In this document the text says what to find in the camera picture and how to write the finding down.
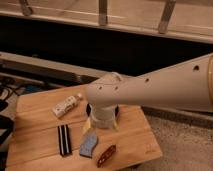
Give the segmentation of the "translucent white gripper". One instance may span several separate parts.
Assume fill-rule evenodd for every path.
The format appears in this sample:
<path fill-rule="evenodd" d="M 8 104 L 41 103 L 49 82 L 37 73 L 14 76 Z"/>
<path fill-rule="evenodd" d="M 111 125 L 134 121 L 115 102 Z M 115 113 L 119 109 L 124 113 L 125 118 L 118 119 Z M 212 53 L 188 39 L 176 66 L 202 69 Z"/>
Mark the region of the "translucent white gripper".
<path fill-rule="evenodd" d="M 90 108 L 90 118 L 87 119 L 83 126 L 83 134 L 87 133 L 91 128 L 91 125 L 100 129 L 117 129 L 117 116 L 119 113 L 118 106 L 104 108 L 90 106 Z"/>

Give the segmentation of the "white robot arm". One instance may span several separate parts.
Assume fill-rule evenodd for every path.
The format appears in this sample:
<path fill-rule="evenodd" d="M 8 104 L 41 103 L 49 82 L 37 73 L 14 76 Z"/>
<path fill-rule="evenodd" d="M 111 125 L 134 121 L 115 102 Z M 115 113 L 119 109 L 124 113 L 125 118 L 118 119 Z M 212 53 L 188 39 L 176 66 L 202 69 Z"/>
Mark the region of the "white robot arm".
<path fill-rule="evenodd" d="M 213 112 L 213 53 L 138 77 L 108 73 L 86 86 L 90 108 L 83 132 L 117 128 L 120 104 Z"/>

